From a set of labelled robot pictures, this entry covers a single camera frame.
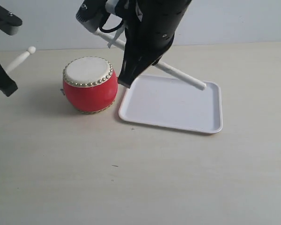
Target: white tray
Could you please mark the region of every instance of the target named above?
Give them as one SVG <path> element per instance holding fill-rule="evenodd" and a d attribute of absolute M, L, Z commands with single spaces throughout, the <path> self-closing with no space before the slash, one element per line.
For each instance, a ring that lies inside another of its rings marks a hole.
<path fill-rule="evenodd" d="M 204 134 L 222 130 L 221 90 L 206 82 L 204 91 L 176 78 L 139 76 L 123 98 L 122 120 Z"/>

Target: white wall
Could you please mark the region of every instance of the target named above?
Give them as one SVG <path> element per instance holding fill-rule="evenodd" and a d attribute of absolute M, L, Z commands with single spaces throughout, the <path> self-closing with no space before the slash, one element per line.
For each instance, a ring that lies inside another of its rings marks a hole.
<path fill-rule="evenodd" d="M 0 31 L 0 50 L 102 48 L 75 19 L 83 0 L 0 0 L 23 20 L 19 33 Z M 119 20 L 112 20 L 109 26 Z M 281 0 L 193 0 L 175 45 L 281 41 Z"/>

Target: white drumstick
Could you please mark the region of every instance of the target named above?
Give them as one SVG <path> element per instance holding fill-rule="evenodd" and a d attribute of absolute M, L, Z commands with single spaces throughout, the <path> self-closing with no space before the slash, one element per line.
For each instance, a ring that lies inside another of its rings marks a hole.
<path fill-rule="evenodd" d="M 5 69 L 5 72 L 7 74 L 9 74 L 11 71 L 13 71 L 14 69 L 16 69 L 21 63 L 23 63 L 28 56 L 30 56 L 31 54 L 36 52 L 36 48 L 31 46 L 27 49 L 26 52 L 22 53 L 21 55 L 19 55 L 14 61 L 12 61 Z"/>
<path fill-rule="evenodd" d="M 112 35 L 103 33 L 99 30 L 97 30 L 94 34 L 100 36 L 107 42 L 110 42 L 111 40 L 113 40 Z M 125 50 L 125 42 L 122 40 L 117 39 L 112 44 L 123 51 Z M 204 90 L 207 87 L 207 85 L 204 82 L 202 82 L 192 76 L 189 76 L 188 74 L 166 64 L 165 62 L 162 62 L 161 60 L 155 65 L 155 67 L 178 78 L 181 81 L 184 81 L 184 82 L 196 87 L 199 90 Z"/>

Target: black mount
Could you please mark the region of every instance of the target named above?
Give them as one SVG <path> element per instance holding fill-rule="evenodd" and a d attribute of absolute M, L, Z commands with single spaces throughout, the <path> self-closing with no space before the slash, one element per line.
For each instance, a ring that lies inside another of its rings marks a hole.
<path fill-rule="evenodd" d="M 0 6 L 0 30 L 8 35 L 14 35 L 22 25 L 22 20 Z M 18 89 L 16 83 L 6 74 L 0 64 L 0 90 L 7 96 L 11 96 Z"/>

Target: plastic tray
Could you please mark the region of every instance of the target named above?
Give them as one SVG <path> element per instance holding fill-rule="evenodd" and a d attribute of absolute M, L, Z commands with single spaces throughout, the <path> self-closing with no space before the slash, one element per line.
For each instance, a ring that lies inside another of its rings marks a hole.
<path fill-rule="evenodd" d="M 141 75 L 126 90 L 119 116 L 133 123 L 218 133 L 223 127 L 221 90 L 205 83 L 201 91 L 176 78 Z"/>

